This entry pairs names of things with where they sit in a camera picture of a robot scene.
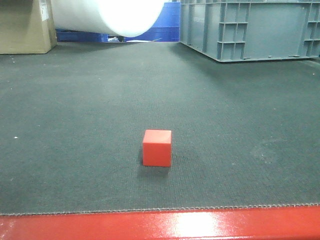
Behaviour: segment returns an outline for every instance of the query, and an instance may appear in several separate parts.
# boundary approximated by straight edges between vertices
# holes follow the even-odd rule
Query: floor
[[[319,82],[176,42],[0,55],[0,213],[316,206]],[[146,129],[172,130],[171,168],[142,166]]]

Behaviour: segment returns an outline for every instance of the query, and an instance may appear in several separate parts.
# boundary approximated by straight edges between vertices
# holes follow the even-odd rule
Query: blue plastic crate
[[[144,40],[157,42],[178,42],[179,27],[152,27],[147,32],[136,37],[126,37],[125,41]]]
[[[165,2],[163,9],[153,27],[179,27],[180,26],[180,2]]]
[[[94,32],[82,31],[56,31],[58,42],[96,42],[107,43],[108,35]]]

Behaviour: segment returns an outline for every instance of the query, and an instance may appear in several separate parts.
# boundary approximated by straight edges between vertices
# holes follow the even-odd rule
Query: white cylinder
[[[57,29],[136,37],[159,17],[165,0],[51,0]]]

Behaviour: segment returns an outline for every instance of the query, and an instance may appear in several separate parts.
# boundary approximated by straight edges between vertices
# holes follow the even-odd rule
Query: red cube
[[[143,165],[171,166],[171,139],[169,130],[146,130],[143,138]]]

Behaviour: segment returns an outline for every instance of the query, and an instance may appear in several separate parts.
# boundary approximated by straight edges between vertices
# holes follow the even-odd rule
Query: gray plastic crate
[[[180,41],[219,62],[320,55],[320,0],[181,0]]]

